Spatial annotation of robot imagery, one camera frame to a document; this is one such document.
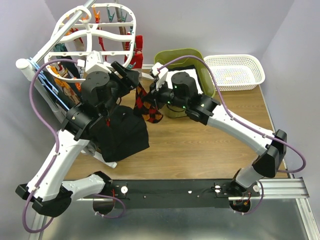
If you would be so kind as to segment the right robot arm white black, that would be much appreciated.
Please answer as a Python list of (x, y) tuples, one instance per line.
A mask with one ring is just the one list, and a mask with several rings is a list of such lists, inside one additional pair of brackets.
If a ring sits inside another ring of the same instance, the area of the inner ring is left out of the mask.
[(198, 92), (194, 78), (186, 72), (171, 77), (172, 87), (168, 87), (166, 77), (165, 73), (158, 74), (149, 86), (147, 98), (154, 106), (181, 108), (191, 120), (233, 136), (257, 154), (249, 166), (236, 172), (227, 188), (228, 194), (241, 196), (263, 177), (275, 177), (287, 150), (284, 131), (272, 132), (237, 115), (229, 116), (219, 101)]

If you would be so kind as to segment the white drying rack stand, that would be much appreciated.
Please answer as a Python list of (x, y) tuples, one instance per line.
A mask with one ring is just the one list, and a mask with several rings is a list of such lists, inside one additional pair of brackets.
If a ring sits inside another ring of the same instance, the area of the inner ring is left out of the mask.
[(90, 11), (89, 8), (93, 7), (94, 3), (94, 0), (88, 0), (84, 5), (77, 6), (65, 13), (60, 20), (57, 21), (50, 40), (39, 50), (39, 52), (33, 58), (20, 58), (15, 63), (16, 67), (21, 70), (30, 82), (35, 79), (35, 82), (30, 86), (31, 89), (36, 89), (40, 93), (60, 123), (66, 116), (66, 111), (58, 106), (55, 99), (57, 99), (59, 103), (62, 103), (63, 101), (58, 97), (58, 89), (50, 83), (44, 75), (44, 69), (42, 69), (39, 74), (36, 74), (37, 70), (40, 69), (38, 63), (40, 60), (49, 56), (49, 52), (53, 50), (54, 46), (61, 42), (63, 36), (66, 35), (67, 31), (81, 19), (83, 14)]

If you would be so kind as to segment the white round sock hanger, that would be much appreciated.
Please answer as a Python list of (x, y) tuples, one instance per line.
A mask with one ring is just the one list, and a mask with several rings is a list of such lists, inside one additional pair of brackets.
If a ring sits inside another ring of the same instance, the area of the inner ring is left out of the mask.
[[(67, 32), (55, 43), (59, 49), (51, 47), (44, 62), (47, 63), (52, 57), (77, 57), (79, 61), (85, 61), (87, 56), (96, 54), (98, 66), (109, 71), (114, 69), (108, 62), (110, 57), (124, 56), (122, 66), (132, 70), (136, 64), (131, 61), (137, 49), (135, 14), (118, 3), (98, 3), (91, 8), (84, 11), (86, 18), (79, 19), (79, 23), (73, 23), (67, 28)], [(103, 40), (121, 42), (123, 50), (106, 49)]]

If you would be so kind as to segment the white folded cloth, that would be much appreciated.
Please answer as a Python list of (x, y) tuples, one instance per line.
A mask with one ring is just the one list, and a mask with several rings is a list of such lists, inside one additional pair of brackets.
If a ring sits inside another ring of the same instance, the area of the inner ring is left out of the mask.
[(197, 90), (198, 90), (198, 93), (199, 94), (203, 94), (204, 92), (202, 91), (201, 89), (201, 86), (200, 86), (200, 83), (199, 83), (199, 79), (198, 79), (198, 76), (197, 76), (197, 72), (194, 68), (192, 69), (183, 69), (183, 70), (172, 70), (172, 71), (169, 71), (166, 75), (166, 82), (167, 82), (167, 86), (168, 88), (170, 89), (173, 89), (173, 85), (172, 85), (172, 81), (171, 81), (171, 78), (174, 74), (176, 73), (180, 73), (180, 72), (185, 72), (187, 74), (189, 74), (190, 77), (194, 78), (194, 81), (196, 83), (196, 86), (197, 86)]

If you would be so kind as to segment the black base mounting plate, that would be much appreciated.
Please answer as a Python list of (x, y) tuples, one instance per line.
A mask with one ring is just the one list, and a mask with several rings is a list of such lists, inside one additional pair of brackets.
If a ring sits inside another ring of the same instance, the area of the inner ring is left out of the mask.
[(253, 183), (242, 192), (229, 178), (113, 180), (109, 189), (127, 209), (228, 208), (230, 201), (259, 197)]

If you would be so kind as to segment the black garment pile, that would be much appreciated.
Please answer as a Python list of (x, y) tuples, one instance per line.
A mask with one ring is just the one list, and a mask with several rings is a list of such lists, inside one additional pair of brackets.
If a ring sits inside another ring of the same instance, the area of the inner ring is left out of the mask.
[(124, 160), (150, 147), (145, 121), (123, 105), (113, 111), (109, 124), (99, 128), (95, 137), (106, 163)]

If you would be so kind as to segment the white perforated basket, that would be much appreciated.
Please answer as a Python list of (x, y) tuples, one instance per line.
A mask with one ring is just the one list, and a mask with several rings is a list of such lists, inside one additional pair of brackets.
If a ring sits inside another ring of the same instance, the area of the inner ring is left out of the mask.
[(250, 54), (204, 57), (220, 91), (247, 91), (262, 84), (266, 75), (260, 61)]

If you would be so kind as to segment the green plastic bin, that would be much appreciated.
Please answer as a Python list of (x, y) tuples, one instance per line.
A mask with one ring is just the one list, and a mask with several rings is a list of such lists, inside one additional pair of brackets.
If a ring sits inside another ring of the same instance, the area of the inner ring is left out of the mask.
[[(154, 62), (164, 65), (178, 57), (186, 56), (186, 55), (196, 56), (201, 60), (204, 59), (202, 54), (196, 49), (180, 48), (180, 49), (171, 49), (171, 50), (164, 50), (164, 51), (158, 52), (154, 57)], [(167, 68), (169, 71), (195, 69), (203, 94), (209, 97), (213, 97), (215, 95), (216, 88), (213, 84), (210, 73), (205, 67), (205, 65), (201, 63), (199, 60), (194, 59), (192, 57), (184, 58), (182, 60), (178, 60), (172, 63)], [(186, 116), (182, 108), (178, 108), (170, 105), (165, 105), (161, 109), (161, 112), (166, 117), (171, 119), (182, 118)]]

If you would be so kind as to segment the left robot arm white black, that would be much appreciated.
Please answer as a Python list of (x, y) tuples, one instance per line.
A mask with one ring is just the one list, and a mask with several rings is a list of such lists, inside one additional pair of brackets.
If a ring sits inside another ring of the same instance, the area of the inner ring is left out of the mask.
[(54, 59), (44, 63), (42, 66), (36, 68), (36, 72), (33, 72), (32, 67), (35, 64), (29, 59), (19, 59), (16, 61), (17, 68), (21, 69), (24, 75), (27, 77), (32, 76), (32, 80), (29, 88), (29, 100), (33, 111), (40, 121), (51, 131), (55, 139), (55, 145), (50, 151), (48, 157), (43, 163), (38, 173), (33, 179), (25, 185), (19, 185), (16, 189), (16, 193), (26, 200), (25, 206), (22, 212), (22, 225), (24, 229), (29, 233), (39, 233), (47, 228), (53, 219), (40, 229), (31, 229), (27, 225), (27, 210), (30, 202), (34, 204), (40, 204), (41, 207), (46, 207), (49, 204), (49, 209), (53, 210), (53, 204), (59, 200), (65, 200), (65, 207), (68, 208), (72, 196), (75, 194), (72, 191), (66, 191), (65, 194), (61, 194), (65, 189), (63, 186), (63, 178), (67, 173), (67, 170), (71, 167), (73, 162), (79, 153), (88, 145), (89, 141), (80, 139), (74, 140), (72, 134), (68, 131), (56, 132), (52, 126), (47, 123), (38, 112), (33, 98), (33, 87), (40, 73), (48, 66), (58, 62), (68, 62), (79, 66), (84, 66), (83, 60), (71, 60), (71, 59)]

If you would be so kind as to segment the argyle sock red yellow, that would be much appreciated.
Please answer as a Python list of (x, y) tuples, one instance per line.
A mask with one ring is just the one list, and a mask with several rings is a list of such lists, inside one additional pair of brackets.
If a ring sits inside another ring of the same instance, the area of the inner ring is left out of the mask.
[(108, 127), (110, 127), (110, 125), (111, 125), (110, 118), (106, 119), (106, 125), (107, 125)]
[(145, 97), (146, 95), (146, 90), (143, 88), (141, 83), (139, 83), (135, 92), (135, 104), (133, 113), (146, 122), (152, 124), (159, 123), (163, 119), (164, 115), (156, 107), (143, 100), (143, 97)]

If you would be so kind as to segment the aluminium frame rail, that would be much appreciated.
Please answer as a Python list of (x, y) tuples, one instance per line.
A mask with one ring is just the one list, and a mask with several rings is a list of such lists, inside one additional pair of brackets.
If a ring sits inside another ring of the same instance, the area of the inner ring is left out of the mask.
[(302, 178), (263, 179), (258, 197), (228, 208), (128, 209), (81, 198), (31, 240), (317, 240), (320, 232)]

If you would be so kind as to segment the red sock with grey toe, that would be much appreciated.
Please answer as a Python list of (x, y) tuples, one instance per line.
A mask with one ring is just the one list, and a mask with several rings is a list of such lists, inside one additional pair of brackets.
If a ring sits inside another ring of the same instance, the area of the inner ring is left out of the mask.
[(128, 69), (141, 69), (143, 66), (143, 36), (137, 35), (135, 37), (135, 43), (133, 48), (133, 56), (130, 60)]

